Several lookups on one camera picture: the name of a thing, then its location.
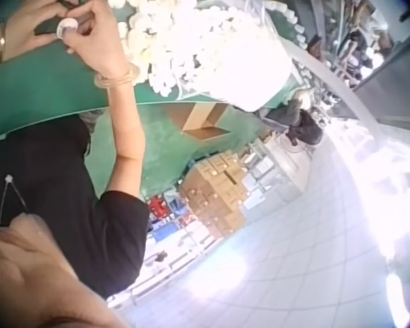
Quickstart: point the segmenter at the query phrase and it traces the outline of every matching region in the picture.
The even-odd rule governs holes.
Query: tiled floor
[[[393,327],[385,263],[352,177],[329,141],[315,154],[300,199],[279,211],[273,199],[266,202],[197,268],[121,315],[137,328]],[[235,254],[244,265],[228,264]],[[228,280],[212,294],[197,293],[194,277],[201,277],[199,287],[212,286],[228,271],[235,279],[243,272],[238,285],[226,290]],[[410,307],[410,273],[402,279]]]

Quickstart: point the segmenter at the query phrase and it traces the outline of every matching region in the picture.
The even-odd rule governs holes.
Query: white flowers
[[[127,37],[123,25],[119,32],[126,40],[130,62],[140,68],[135,82],[148,80],[164,97],[177,85],[188,95],[208,94],[255,110],[274,96],[290,75],[290,59],[274,28],[249,13],[215,5],[197,8],[197,0],[128,2],[137,13],[129,19]],[[273,94],[269,95],[271,87],[265,86],[262,89],[267,96],[261,90],[251,90],[248,93],[256,100],[241,100],[247,97],[241,95],[247,86],[258,83],[270,83]]]
[[[108,0],[108,4],[111,8],[120,9],[126,4],[126,0]]]

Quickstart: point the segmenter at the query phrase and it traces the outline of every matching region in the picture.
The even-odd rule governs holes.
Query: person
[[[54,35],[34,34],[42,21],[87,14],[93,17],[87,29],[66,31],[63,41],[67,52],[78,55],[108,88],[115,164],[97,198],[85,167],[90,130],[77,115],[0,140],[4,327],[33,328],[44,321],[63,327],[62,318],[74,322],[75,315],[97,327],[125,327],[103,300],[130,286],[143,263],[149,218],[139,199],[145,135],[132,86],[135,74],[107,1],[89,0],[70,11],[55,0],[22,2],[0,26],[0,63],[55,41]]]
[[[315,146],[322,140],[323,130],[310,115],[311,94],[312,90],[297,90],[287,104],[274,109],[261,108],[253,114],[273,131],[285,134],[293,146],[298,141]]]

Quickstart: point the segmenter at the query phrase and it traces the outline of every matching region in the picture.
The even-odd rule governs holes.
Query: gold bracelet
[[[3,61],[3,54],[5,52],[6,45],[6,20],[1,24],[1,37],[0,37],[0,64]]]
[[[121,77],[114,79],[107,79],[100,74],[94,75],[94,84],[100,89],[110,89],[119,85],[132,83],[139,75],[139,68],[136,65],[131,64],[131,69]]]

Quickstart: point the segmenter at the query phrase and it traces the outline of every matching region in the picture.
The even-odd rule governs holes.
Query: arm
[[[139,119],[132,85],[108,92],[116,158],[108,190],[123,191],[138,197],[143,167],[145,136]]]
[[[130,70],[118,34],[117,20],[104,0],[89,0],[69,11],[67,17],[79,18],[89,13],[94,14],[89,25],[92,26],[91,31],[86,31],[85,35],[67,31],[63,41],[69,46],[68,53],[77,53],[104,78],[115,81]],[[111,87],[108,98],[117,154],[107,191],[138,196],[145,139],[132,83]]]
[[[357,46],[358,46],[358,42],[352,41],[352,42],[349,44],[347,50],[345,50],[343,56],[341,56],[340,62],[341,62],[341,63],[346,63],[346,62],[348,61],[348,58],[352,55],[352,53],[353,53],[353,52],[355,51],[355,49],[357,48]]]
[[[0,24],[1,61],[18,57],[41,46],[52,43],[57,39],[55,33],[36,36],[35,28],[44,21],[55,16],[65,17],[67,8],[56,0],[22,1],[20,8],[7,20]]]

